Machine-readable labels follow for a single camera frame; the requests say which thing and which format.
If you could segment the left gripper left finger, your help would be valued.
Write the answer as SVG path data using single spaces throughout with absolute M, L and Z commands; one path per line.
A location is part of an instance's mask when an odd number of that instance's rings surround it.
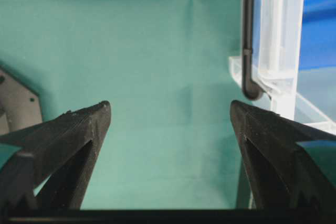
M 110 123 L 102 101 L 2 135 L 18 150 L 1 168 L 1 209 L 79 209 Z

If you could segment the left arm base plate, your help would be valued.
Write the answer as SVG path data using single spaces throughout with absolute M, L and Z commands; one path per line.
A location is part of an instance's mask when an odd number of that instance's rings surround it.
M 1 135 L 42 121 L 39 95 L 1 68 Z

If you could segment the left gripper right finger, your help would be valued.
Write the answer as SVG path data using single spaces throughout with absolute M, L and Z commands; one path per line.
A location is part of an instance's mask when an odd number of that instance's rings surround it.
M 306 148 L 330 148 L 335 135 L 234 100 L 230 120 L 258 209 L 335 210 L 335 185 Z

